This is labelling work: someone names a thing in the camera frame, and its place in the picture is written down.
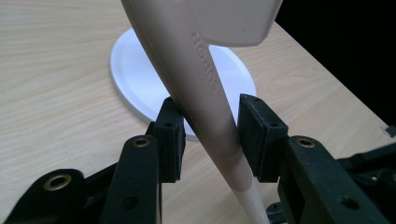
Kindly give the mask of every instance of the round white base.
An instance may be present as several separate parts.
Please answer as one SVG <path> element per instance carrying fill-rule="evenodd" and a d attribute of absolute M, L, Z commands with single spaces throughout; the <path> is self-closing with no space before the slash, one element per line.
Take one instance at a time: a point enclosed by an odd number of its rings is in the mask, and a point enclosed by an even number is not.
<path fill-rule="evenodd" d="M 213 61 L 237 122 L 239 95 L 256 95 L 253 79 L 239 58 L 228 48 L 209 46 Z M 128 108 L 149 124 L 157 119 L 169 92 L 161 82 L 133 29 L 122 34 L 114 44 L 110 58 L 111 74 L 120 97 Z M 185 121 L 186 139 L 198 141 Z"/>

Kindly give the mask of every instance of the wood grain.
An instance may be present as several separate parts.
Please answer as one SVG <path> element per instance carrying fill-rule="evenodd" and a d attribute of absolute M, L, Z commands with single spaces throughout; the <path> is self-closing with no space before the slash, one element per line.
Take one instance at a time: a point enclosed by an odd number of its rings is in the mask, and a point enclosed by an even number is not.
<path fill-rule="evenodd" d="M 130 29 L 120 2 L 0 2 L 0 221 L 43 174 L 92 175 L 143 134 L 113 86 L 109 56 Z M 257 47 L 232 49 L 290 135 L 319 140 L 334 157 L 395 142 L 386 124 L 276 23 Z M 276 184 L 258 184 L 265 205 Z M 248 223 L 199 142 L 188 142 L 181 180 L 163 185 L 164 223 Z"/>

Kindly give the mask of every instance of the screw hole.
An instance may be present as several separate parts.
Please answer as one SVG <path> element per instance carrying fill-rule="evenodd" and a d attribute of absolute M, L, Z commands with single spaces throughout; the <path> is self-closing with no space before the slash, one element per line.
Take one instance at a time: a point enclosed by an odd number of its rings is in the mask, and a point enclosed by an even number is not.
<path fill-rule="evenodd" d="M 315 143 L 311 140 L 301 138 L 297 141 L 297 143 L 302 147 L 314 147 Z"/>
<path fill-rule="evenodd" d="M 340 204 L 342 204 L 343 206 L 345 206 L 346 208 L 352 209 L 352 210 L 358 210 L 359 204 L 351 199 L 350 197 L 344 195 L 339 199 Z"/>
<path fill-rule="evenodd" d="M 134 140 L 134 147 L 146 147 L 149 145 L 149 140 L 147 138 L 138 138 Z"/>
<path fill-rule="evenodd" d="M 125 210 L 132 210 L 139 204 L 139 198 L 131 196 L 122 201 L 122 208 Z"/>
<path fill-rule="evenodd" d="M 43 188 L 46 190 L 58 190 L 66 187 L 72 181 L 71 175 L 55 175 L 50 177 Z"/>

